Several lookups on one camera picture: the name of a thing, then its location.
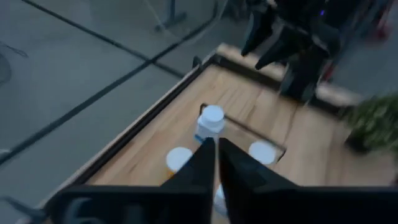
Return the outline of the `orange pill bottle white cap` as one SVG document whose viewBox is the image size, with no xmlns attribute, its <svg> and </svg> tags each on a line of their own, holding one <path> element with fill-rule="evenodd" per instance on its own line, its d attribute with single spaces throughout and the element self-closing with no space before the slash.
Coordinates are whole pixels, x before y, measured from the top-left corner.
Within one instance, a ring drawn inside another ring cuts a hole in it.
<svg viewBox="0 0 398 224">
<path fill-rule="evenodd" d="M 192 157 L 193 152 L 186 147 L 176 147 L 168 152 L 165 158 L 167 178 L 176 174 Z"/>
<path fill-rule="evenodd" d="M 276 148 L 267 141 L 256 141 L 249 147 L 248 153 L 263 165 L 270 165 L 276 160 Z"/>
</svg>

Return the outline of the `black aluminium table frame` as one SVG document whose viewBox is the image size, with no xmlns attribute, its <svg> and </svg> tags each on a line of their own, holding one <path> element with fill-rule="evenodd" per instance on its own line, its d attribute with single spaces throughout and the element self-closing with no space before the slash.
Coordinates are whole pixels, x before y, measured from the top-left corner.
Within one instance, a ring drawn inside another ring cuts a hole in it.
<svg viewBox="0 0 398 224">
<path fill-rule="evenodd" d="M 303 105 L 278 94 L 280 82 L 222 55 L 211 56 L 90 159 L 71 183 L 160 185 L 165 158 L 175 147 L 195 150 L 200 110 L 220 105 L 221 136 L 247 151 L 255 141 L 275 145 L 271 169 L 299 185 L 339 185 L 348 130 L 337 107 L 315 100 Z"/>
</svg>

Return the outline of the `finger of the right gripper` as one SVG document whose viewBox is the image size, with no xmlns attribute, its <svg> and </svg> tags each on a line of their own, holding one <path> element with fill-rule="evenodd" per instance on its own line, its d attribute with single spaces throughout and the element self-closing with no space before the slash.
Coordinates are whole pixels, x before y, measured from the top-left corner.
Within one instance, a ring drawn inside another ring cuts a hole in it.
<svg viewBox="0 0 398 224">
<path fill-rule="evenodd" d="M 275 21 L 275 10 L 272 6 L 252 11 L 249 20 L 249 33 L 241 51 L 242 56 L 256 50 L 272 34 L 272 25 Z"/>
<path fill-rule="evenodd" d="M 308 36 L 291 29 L 282 29 L 279 38 L 255 64 L 255 69 L 260 70 L 272 62 L 289 58 L 301 50 L 306 50 L 311 44 L 312 40 Z"/>
</svg>

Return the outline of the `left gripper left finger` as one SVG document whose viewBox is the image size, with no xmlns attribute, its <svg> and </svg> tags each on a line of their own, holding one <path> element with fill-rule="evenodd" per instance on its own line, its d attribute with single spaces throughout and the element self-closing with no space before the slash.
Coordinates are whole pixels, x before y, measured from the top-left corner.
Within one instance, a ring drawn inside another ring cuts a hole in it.
<svg viewBox="0 0 398 224">
<path fill-rule="evenodd" d="M 216 144 L 205 139 L 183 167 L 161 187 L 173 190 L 159 224 L 210 224 Z"/>
</svg>

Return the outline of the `green potted plant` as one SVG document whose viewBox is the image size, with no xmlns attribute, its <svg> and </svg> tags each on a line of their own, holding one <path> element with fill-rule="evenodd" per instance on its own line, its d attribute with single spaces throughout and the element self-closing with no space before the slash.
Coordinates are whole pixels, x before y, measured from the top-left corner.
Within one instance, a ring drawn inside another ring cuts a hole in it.
<svg viewBox="0 0 398 224">
<path fill-rule="evenodd" d="M 398 154 L 398 91 L 347 106 L 342 118 L 351 128 L 345 145 L 352 151 L 385 149 Z"/>
</svg>

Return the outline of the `grey desk leg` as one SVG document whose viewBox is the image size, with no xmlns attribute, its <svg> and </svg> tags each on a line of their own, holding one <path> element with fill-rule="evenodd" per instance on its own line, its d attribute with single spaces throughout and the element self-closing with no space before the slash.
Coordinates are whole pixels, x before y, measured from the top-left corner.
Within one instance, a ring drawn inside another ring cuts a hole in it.
<svg viewBox="0 0 398 224">
<path fill-rule="evenodd" d="M 186 12 L 176 12 L 176 0 L 167 0 L 165 11 L 166 17 L 164 20 L 161 20 L 156 11 L 154 11 L 154 17 L 157 20 L 157 25 L 154 27 L 156 32 L 168 30 L 169 28 L 181 24 L 187 19 Z"/>
</svg>

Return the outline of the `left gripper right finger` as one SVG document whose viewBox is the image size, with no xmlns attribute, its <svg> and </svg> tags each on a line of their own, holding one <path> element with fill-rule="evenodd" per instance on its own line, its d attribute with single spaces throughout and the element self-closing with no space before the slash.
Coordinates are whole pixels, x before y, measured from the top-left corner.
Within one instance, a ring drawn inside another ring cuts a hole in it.
<svg viewBox="0 0 398 224">
<path fill-rule="evenodd" d="M 297 185 L 262 165 L 229 139 L 219 140 L 220 180 L 230 224 L 281 224 L 287 207 L 273 190 Z"/>
</svg>

